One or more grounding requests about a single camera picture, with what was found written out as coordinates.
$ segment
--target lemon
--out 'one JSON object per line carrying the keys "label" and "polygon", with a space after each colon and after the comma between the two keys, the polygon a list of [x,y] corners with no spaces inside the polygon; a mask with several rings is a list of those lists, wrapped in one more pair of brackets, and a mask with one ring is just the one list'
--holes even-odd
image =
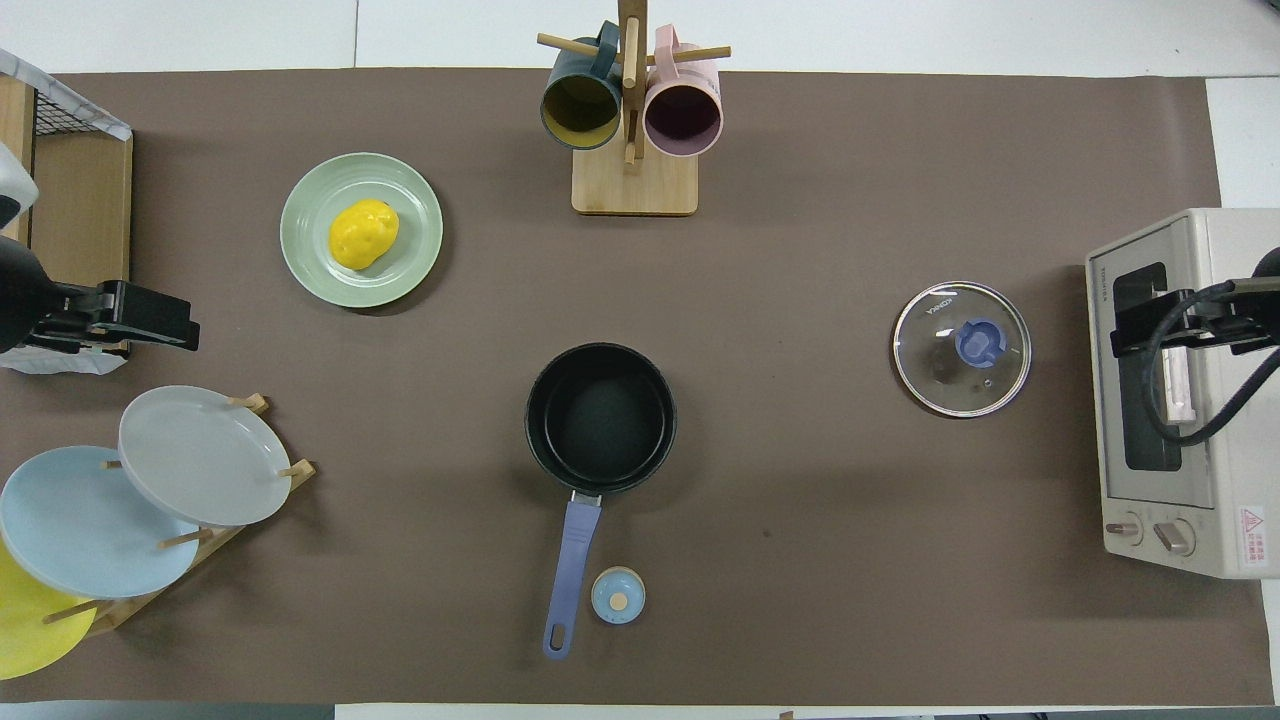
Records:
{"label": "lemon", "polygon": [[361,200],[329,225],[329,254],[343,268],[364,270],[396,242],[399,215],[381,200]]}

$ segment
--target glass lid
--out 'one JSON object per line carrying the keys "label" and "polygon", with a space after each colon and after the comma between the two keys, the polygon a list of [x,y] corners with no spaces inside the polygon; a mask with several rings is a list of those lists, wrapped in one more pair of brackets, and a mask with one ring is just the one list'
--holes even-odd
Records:
{"label": "glass lid", "polygon": [[1005,296],[946,282],[906,304],[893,328],[893,364],[920,402],[954,418],[993,413],[1018,395],[1032,366],[1032,338]]}

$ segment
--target black saucepan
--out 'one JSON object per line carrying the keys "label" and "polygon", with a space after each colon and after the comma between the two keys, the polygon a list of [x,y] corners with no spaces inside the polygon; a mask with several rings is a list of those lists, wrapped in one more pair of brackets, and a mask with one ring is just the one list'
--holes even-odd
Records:
{"label": "black saucepan", "polygon": [[543,652],[568,655],[600,518],[600,497],[644,482],[676,437],[676,402],[644,355],[607,342],[562,352],[534,382],[525,409],[529,447],[552,477],[573,491],[564,512]]}

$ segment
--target green plate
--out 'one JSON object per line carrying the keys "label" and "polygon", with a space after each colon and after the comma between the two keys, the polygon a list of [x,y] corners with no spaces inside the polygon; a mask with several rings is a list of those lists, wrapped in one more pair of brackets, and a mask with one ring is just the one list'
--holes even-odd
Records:
{"label": "green plate", "polygon": [[[358,200],[381,200],[399,215],[399,233],[385,255],[364,270],[329,254],[329,225]],[[372,307],[417,287],[435,264],[444,236],[440,202],[417,170],[387,155],[352,152],[302,176],[284,201],[280,250],[289,272],[321,300]]]}

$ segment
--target oven dial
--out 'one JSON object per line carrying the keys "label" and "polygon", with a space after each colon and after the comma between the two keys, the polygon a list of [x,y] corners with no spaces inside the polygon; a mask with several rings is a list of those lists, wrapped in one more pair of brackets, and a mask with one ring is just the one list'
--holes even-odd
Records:
{"label": "oven dial", "polygon": [[1107,530],[1107,534],[1120,536],[1128,539],[1129,544],[1142,544],[1142,518],[1138,518],[1138,515],[1133,512],[1125,512],[1124,520],[1120,523],[1107,523],[1105,529]]}
{"label": "oven dial", "polygon": [[1152,529],[1169,552],[1184,557],[1196,552],[1196,530],[1187,520],[1179,518],[1172,523],[1156,523]]}

